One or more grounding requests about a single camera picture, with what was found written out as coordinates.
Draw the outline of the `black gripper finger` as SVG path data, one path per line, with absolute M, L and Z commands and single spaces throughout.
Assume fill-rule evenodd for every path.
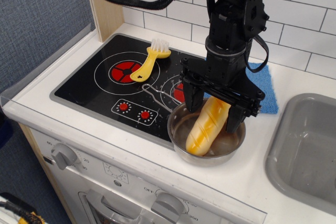
M 235 133 L 241 123 L 247 117 L 247 108 L 244 104 L 237 104 L 230 107 L 226 123 L 226 132 Z
M 204 91 L 200 88 L 200 82 L 191 77 L 183 78 L 183 92 L 186 108 L 190 112 L 196 112 L 203 103 Z

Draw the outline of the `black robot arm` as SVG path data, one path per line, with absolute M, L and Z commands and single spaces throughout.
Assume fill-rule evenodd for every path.
M 265 94 L 247 77 L 253 41 L 265 47 L 260 33 L 268 15 L 263 0 L 207 0 L 209 34 L 204 60 L 181 60 L 185 105 L 195 112 L 208 93 L 230 105 L 226 130 L 233 133 L 249 116 L 257 116 Z

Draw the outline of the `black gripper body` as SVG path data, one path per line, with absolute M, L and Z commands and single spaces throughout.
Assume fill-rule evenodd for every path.
M 230 87 L 246 68 L 253 73 L 260 71 L 265 63 L 253 69 L 248 63 L 253 40 L 250 39 L 239 49 L 222 49 L 215 45 L 210 38 L 206 38 L 205 59 L 185 57 L 181 59 L 181 80 L 188 76 L 200 82 L 200 88 L 218 90 Z

